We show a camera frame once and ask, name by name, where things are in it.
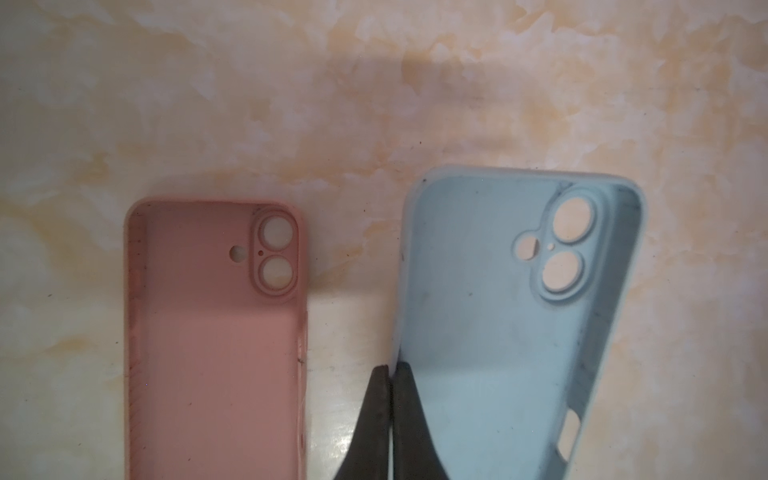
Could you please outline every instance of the marble surface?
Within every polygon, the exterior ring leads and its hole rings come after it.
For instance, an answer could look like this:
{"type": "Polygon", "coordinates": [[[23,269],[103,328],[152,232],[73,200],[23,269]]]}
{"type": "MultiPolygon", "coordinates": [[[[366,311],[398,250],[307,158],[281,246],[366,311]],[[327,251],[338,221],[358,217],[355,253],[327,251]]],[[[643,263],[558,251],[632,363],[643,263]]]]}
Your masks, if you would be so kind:
{"type": "Polygon", "coordinates": [[[768,3],[5,0],[0,478],[123,475],[122,221],[277,197],[311,234],[308,476],[389,352],[411,182],[620,174],[649,203],[573,478],[765,478],[768,3]]]}

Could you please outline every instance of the blue phone case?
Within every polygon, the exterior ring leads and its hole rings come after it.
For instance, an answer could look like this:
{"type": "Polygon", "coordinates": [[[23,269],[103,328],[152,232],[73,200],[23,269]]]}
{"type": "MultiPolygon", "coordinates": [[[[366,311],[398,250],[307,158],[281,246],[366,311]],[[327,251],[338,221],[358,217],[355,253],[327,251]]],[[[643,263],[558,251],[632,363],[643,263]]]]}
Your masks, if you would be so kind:
{"type": "Polygon", "coordinates": [[[565,477],[564,419],[570,409],[583,425],[588,414],[644,211],[640,189],[608,175],[440,167],[413,187],[392,365],[411,365],[452,480],[565,477]],[[588,202],[591,222],[564,242],[552,224],[572,197],[588,202]],[[530,235],[541,247],[522,260],[515,248],[530,235]],[[553,292],[542,270],[564,251],[580,273],[553,292]]]}

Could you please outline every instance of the silicone case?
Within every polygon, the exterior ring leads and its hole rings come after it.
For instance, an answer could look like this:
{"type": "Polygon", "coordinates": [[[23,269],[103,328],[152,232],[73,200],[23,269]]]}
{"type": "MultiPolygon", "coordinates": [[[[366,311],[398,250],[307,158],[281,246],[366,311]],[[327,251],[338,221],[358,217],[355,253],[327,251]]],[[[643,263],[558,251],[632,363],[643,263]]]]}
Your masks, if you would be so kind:
{"type": "Polygon", "coordinates": [[[126,478],[303,479],[299,213],[269,201],[143,200],[125,233],[126,478]],[[283,249],[263,238],[275,217],[293,230],[283,249]],[[230,256],[237,246],[244,258],[230,256]],[[261,275],[273,257],[293,271],[279,290],[261,275]]]}
{"type": "Polygon", "coordinates": [[[452,480],[565,477],[564,419],[586,419],[643,225],[643,194],[618,177],[441,167],[419,179],[403,217],[392,364],[412,367],[452,480]],[[572,197],[592,216],[566,243],[552,224],[572,197]],[[522,260],[515,248],[531,235],[542,248],[522,260]],[[581,273],[552,292],[542,270],[565,251],[581,273]]]}

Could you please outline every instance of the marbled pattern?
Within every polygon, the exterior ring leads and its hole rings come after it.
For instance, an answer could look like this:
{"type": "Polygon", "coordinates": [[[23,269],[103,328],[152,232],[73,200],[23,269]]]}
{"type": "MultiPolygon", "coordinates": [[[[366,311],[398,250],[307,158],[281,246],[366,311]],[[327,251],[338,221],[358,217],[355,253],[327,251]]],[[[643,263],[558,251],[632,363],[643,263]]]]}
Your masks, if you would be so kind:
{"type": "Polygon", "coordinates": [[[4,1],[0,477],[122,477],[122,221],[162,193],[306,212],[331,478],[388,356],[406,191],[461,163],[647,193],[573,477],[764,478],[767,44],[761,0],[4,1]]]}

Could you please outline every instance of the pink phone case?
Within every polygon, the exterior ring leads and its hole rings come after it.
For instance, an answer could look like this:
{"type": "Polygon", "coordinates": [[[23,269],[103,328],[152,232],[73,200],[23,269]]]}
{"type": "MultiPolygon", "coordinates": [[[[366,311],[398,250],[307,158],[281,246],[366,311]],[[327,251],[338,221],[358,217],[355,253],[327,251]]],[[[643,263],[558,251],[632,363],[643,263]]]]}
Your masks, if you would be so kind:
{"type": "Polygon", "coordinates": [[[126,234],[126,478],[302,480],[306,230],[271,201],[143,200],[126,234]],[[263,225],[282,217],[287,247],[263,225]],[[240,260],[230,255],[244,247],[240,260]],[[293,275],[267,286],[283,257],[293,275]]]}

